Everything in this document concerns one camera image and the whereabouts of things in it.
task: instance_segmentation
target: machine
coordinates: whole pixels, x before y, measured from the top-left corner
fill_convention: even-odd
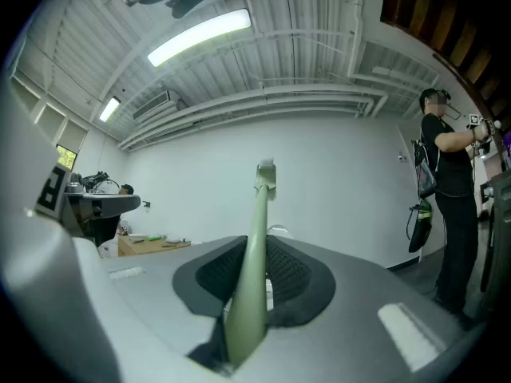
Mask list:
[[[3,97],[12,109],[19,106],[6,87]],[[57,192],[56,181],[45,179],[58,176],[51,145],[21,110],[5,113],[3,122],[10,130],[4,129],[2,144],[9,144],[15,160],[32,160],[3,166],[4,188],[10,189],[1,204],[3,289],[40,350],[72,380],[443,381],[485,327],[462,331],[449,314],[376,264],[268,236],[274,306],[259,346],[233,367],[222,329],[245,235],[102,260],[93,242],[72,236],[77,217],[118,215],[140,199],[83,193],[76,182]],[[508,182],[509,175],[492,184],[496,214],[509,209]],[[31,206],[41,198],[36,183],[46,183],[56,197],[45,199],[55,206],[60,200],[57,217],[34,213]],[[508,233],[509,223],[496,220],[496,251],[506,247]],[[492,265],[493,294],[499,289],[493,280],[509,269],[504,265]]]

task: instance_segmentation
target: white panel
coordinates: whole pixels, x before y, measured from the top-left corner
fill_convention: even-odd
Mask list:
[[[0,87],[0,93],[2,107],[10,110],[0,113],[0,148],[4,151],[0,183],[5,189],[0,194],[0,204],[4,211],[14,215],[24,207],[34,207],[58,154],[50,140],[19,109],[19,101],[14,99],[7,83]]]
[[[63,148],[69,149],[71,152],[78,154],[86,134],[86,130],[70,121],[65,126],[64,132],[57,143]]]
[[[16,92],[16,95],[22,103],[25,105],[23,109],[30,112],[32,108],[37,104],[39,98],[33,95],[24,85],[20,84],[15,78],[10,79],[11,85]]]
[[[37,125],[45,133],[46,137],[52,141],[63,120],[64,115],[58,113],[50,106],[46,106],[39,117]]]

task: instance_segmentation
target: floor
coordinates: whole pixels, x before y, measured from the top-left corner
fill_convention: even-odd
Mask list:
[[[466,304],[464,312],[471,318],[477,315],[479,302],[482,293],[479,289],[481,284],[482,271],[485,265],[486,243],[488,239],[488,229],[485,223],[479,226],[479,248],[477,250],[476,262],[473,266],[472,275],[467,285]],[[435,283],[442,267],[443,248],[428,255],[420,263],[410,267],[403,268],[394,272],[408,285],[412,286],[417,292],[427,298],[435,295]]]

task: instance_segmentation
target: fluorescent light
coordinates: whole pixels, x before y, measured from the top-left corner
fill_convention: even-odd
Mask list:
[[[112,115],[113,111],[117,109],[117,106],[119,106],[121,102],[116,98],[113,97],[110,102],[105,106],[105,109],[103,109],[103,112],[101,113],[101,116],[99,117],[100,120],[103,122],[106,122],[107,119],[110,118],[110,115]]]
[[[191,29],[183,31],[181,34],[171,38],[163,45],[160,45],[147,58],[157,67],[166,62],[176,54],[193,47],[202,41],[219,35],[230,33],[231,31],[246,29],[250,27],[251,21],[247,9],[232,11],[221,16],[211,18],[206,22],[201,22]]]

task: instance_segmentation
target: person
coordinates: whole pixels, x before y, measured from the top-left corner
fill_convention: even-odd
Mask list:
[[[472,166],[465,148],[489,135],[485,124],[466,132],[455,132],[442,117],[447,101],[443,93],[426,89],[419,98],[422,140],[432,172],[437,169],[435,200],[447,231],[442,268],[437,279],[434,301],[452,313],[462,326],[471,320],[463,313],[466,285],[477,256],[477,207],[474,198]]]
[[[119,189],[120,195],[132,195],[134,193],[133,188],[129,184],[123,184]],[[118,216],[117,232],[119,235],[128,235],[128,232],[121,226],[121,215]]]

